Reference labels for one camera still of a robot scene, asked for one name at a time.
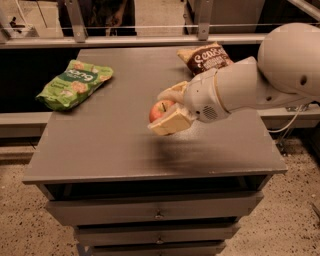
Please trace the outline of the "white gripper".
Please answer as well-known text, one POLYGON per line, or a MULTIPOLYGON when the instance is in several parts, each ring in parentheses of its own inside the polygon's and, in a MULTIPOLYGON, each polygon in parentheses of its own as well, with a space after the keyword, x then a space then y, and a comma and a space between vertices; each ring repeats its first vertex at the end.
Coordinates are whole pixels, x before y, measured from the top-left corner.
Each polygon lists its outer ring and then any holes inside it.
POLYGON ((174 105, 161 118, 149 122, 148 128, 165 136, 189 129, 196 118, 203 123, 226 119, 229 112, 218 96, 217 72, 217 69, 210 69, 196 75, 189 83, 183 81, 162 91, 157 99, 173 101, 174 105))

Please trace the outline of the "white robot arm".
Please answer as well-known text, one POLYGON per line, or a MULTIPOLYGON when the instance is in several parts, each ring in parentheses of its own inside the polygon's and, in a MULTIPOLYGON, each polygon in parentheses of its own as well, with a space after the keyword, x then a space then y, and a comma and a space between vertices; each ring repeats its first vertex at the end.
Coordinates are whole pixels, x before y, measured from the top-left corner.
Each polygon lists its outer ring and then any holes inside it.
POLYGON ((320 28, 290 23, 271 31, 258 55, 220 69, 210 69, 189 82, 158 95, 171 100, 164 115, 148 125, 162 136, 211 123, 243 109, 292 107, 320 101, 320 28))

